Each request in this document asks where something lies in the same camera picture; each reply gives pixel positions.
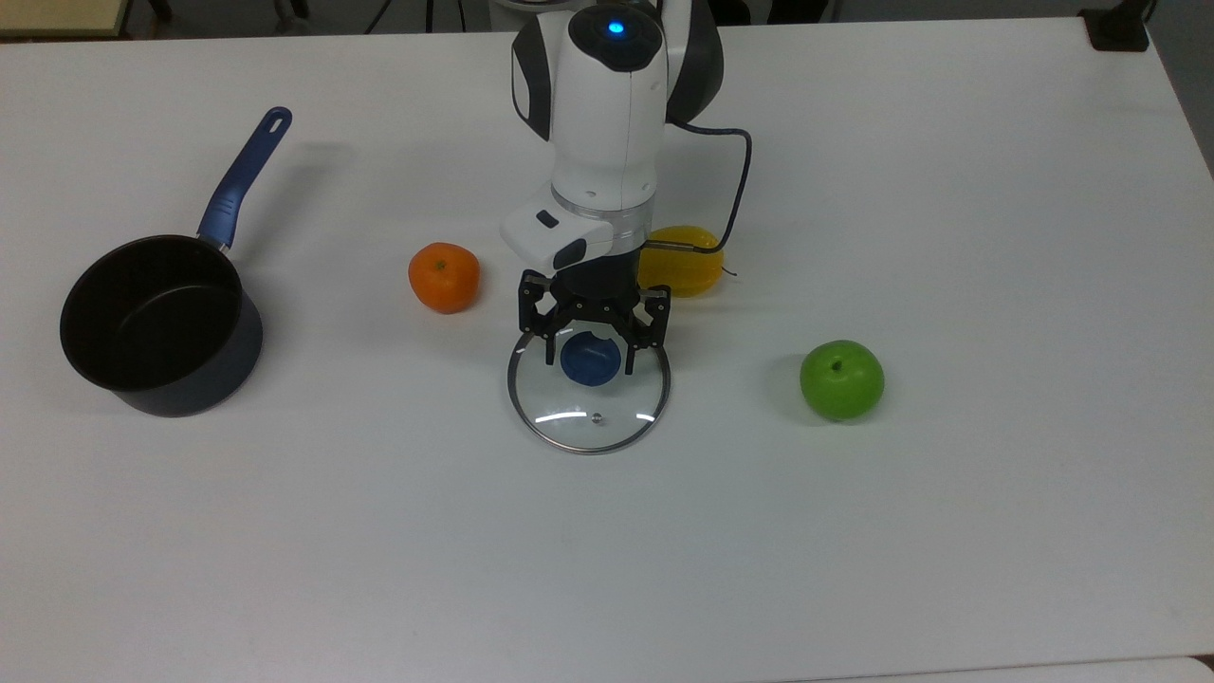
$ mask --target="table surface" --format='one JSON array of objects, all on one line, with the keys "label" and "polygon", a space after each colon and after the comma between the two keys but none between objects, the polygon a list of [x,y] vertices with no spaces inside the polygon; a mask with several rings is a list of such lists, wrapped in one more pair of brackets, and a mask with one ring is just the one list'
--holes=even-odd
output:
[{"label": "table surface", "polygon": [[[510,408],[551,149],[509,35],[0,47],[0,678],[747,682],[1214,650],[1214,183],[1153,51],[1079,19],[724,29],[697,120],[755,137],[676,301],[652,434]],[[192,234],[266,108],[231,252],[266,341],[202,416],[75,376],[74,279]],[[720,228],[736,142],[669,130],[658,223]],[[405,263],[471,247],[438,315]],[[887,393],[815,419],[800,358]]]},{"label": "table surface", "polygon": [[118,35],[130,0],[4,0],[0,35]]}]

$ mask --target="pan handle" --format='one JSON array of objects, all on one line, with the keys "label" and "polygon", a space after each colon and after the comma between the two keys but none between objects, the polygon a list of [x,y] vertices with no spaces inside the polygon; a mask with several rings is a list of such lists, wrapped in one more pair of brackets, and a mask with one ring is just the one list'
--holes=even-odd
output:
[{"label": "pan handle", "polygon": [[244,148],[232,161],[232,166],[223,173],[223,180],[215,188],[215,194],[211,195],[211,201],[206,205],[206,212],[203,214],[203,222],[198,226],[198,237],[202,240],[221,251],[226,251],[232,245],[240,201],[290,125],[290,109],[274,107],[266,112],[265,118],[257,124],[257,129],[253,131],[249,141],[244,143]]}]

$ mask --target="white robot body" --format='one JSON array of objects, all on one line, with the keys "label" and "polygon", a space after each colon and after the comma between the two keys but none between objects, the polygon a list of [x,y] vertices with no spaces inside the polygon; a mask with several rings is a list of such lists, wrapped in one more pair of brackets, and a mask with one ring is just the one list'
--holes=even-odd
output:
[{"label": "white robot body", "polygon": [[552,273],[648,238],[668,116],[716,93],[720,39],[703,0],[603,2],[539,15],[511,50],[518,115],[552,142],[551,180],[501,222],[528,266]]},{"label": "white robot body", "polygon": [[[666,63],[613,72],[572,45],[560,51],[552,97],[552,188],[596,211],[639,206],[657,190],[666,119]],[[595,89],[586,91],[585,82]]]}]

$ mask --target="black saucepan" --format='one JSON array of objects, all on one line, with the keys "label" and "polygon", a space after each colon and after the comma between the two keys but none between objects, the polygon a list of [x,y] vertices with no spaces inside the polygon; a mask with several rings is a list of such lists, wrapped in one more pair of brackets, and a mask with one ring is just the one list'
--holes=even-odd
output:
[{"label": "black saucepan", "polygon": [[198,237],[159,234],[102,256],[59,317],[72,368],[146,414],[178,417],[219,404],[253,372],[261,315],[223,252],[237,212],[291,113],[274,107],[220,181]]}]

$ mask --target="lemon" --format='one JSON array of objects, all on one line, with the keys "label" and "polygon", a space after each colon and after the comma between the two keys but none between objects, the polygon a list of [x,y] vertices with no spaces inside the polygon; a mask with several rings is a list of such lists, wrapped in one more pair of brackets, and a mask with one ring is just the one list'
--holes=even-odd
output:
[{"label": "lemon", "polygon": [[[697,246],[716,245],[716,235],[694,224],[673,224],[649,233],[649,239],[682,241]],[[648,289],[657,284],[670,286],[674,296],[694,296],[708,291],[721,277],[725,251],[697,254],[648,247],[641,251],[641,269],[637,281]]]}]

